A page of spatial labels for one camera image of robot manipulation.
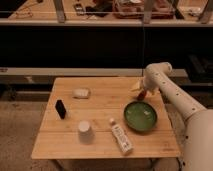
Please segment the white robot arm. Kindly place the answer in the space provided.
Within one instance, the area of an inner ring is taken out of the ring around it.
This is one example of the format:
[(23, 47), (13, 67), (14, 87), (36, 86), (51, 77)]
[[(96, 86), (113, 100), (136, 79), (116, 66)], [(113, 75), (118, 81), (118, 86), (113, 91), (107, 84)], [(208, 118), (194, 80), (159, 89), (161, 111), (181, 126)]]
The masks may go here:
[(187, 121), (182, 171), (213, 171), (213, 109), (208, 109), (175, 84), (169, 62), (146, 66), (143, 77), (131, 88), (153, 93), (160, 89)]

